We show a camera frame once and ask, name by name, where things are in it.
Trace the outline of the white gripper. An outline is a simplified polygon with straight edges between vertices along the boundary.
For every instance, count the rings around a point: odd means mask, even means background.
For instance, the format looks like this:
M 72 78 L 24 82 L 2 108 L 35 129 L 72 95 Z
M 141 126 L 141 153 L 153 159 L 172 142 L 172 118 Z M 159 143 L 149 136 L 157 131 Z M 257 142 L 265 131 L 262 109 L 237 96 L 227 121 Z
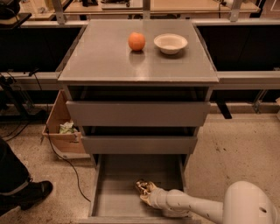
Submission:
M 147 184 L 147 192 L 150 195 L 140 195 L 140 199 L 149 206 L 156 209 L 168 210 L 170 206 L 167 203 L 168 192 L 158 188 L 153 182 Z

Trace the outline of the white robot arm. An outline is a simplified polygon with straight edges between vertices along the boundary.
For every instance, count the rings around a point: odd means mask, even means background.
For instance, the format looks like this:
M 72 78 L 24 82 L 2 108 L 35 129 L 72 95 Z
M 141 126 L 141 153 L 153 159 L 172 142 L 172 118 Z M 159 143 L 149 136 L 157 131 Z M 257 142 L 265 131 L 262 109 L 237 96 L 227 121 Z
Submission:
M 258 186 L 247 181 L 233 183 L 222 202 L 195 198 L 180 190 L 166 191 L 151 181 L 138 180 L 140 199 L 167 217 L 193 212 L 214 224 L 280 224 L 280 213 Z

